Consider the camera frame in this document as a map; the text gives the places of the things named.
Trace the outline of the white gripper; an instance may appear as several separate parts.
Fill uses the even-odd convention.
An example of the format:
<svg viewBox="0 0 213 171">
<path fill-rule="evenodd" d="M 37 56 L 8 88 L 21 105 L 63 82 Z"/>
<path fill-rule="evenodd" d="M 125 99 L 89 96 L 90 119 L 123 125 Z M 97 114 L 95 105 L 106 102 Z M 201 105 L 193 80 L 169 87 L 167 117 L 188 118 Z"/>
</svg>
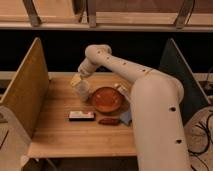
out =
<svg viewBox="0 0 213 171">
<path fill-rule="evenodd" d="M 84 69 L 79 69 L 78 72 L 72 77 L 70 84 L 72 87 L 80 83 L 84 78 L 87 78 L 91 75 L 90 72 L 87 72 Z"/>
</svg>

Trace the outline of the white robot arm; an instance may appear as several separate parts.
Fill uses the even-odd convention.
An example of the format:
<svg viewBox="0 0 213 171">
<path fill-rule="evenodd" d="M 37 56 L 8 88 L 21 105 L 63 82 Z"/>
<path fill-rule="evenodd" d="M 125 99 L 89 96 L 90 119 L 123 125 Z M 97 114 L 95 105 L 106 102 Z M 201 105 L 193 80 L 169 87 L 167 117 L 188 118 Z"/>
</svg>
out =
<svg viewBox="0 0 213 171">
<path fill-rule="evenodd" d="M 112 55 L 108 45 L 89 45 L 79 75 L 71 85 L 85 101 L 89 88 L 81 80 L 104 66 L 133 84 L 130 108 L 139 171 L 190 171 L 180 112 L 182 83 L 163 72 Z"/>
</svg>

